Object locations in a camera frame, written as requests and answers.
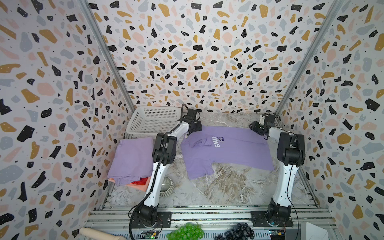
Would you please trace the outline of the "purple SHINE t-shirt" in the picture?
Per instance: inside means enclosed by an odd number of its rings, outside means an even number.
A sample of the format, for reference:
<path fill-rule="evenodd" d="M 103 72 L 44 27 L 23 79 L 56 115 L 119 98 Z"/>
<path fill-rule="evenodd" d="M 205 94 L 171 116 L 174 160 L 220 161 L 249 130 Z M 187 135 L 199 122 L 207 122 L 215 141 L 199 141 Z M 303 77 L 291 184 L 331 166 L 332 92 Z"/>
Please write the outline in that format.
<path fill-rule="evenodd" d="M 181 143 L 190 180 L 212 175 L 213 164 L 238 164 L 272 171 L 267 140 L 250 129 L 203 126 Z"/>

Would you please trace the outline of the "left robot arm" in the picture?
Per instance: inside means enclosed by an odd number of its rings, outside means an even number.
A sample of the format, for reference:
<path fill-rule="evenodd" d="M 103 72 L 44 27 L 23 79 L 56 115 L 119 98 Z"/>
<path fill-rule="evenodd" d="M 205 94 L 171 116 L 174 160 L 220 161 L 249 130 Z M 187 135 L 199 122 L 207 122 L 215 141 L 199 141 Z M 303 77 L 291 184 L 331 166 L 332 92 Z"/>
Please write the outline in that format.
<path fill-rule="evenodd" d="M 133 218 L 139 223 L 153 226 L 158 218 L 161 186 L 167 169 L 174 162 L 177 142 L 184 135 L 202 130 L 201 109 L 189 109 L 182 104 L 179 108 L 139 107 L 134 118 L 144 113 L 141 126 L 144 130 L 158 131 L 153 148 L 153 172 L 144 198 L 137 204 Z"/>

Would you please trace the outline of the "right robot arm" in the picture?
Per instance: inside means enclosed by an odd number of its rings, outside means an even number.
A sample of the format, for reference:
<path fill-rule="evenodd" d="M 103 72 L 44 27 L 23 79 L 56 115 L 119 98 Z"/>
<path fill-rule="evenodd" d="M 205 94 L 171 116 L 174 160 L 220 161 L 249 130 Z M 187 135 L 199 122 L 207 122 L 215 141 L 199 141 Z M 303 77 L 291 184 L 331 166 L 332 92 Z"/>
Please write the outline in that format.
<path fill-rule="evenodd" d="M 280 128 L 279 118 L 273 113 L 262 114 L 260 120 L 252 122 L 249 128 L 266 140 L 275 139 L 278 142 L 278 184 L 265 213 L 265 220 L 270 226 L 289 226 L 291 212 L 295 208 L 292 202 L 295 177 L 306 157 L 305 137 Z"/>

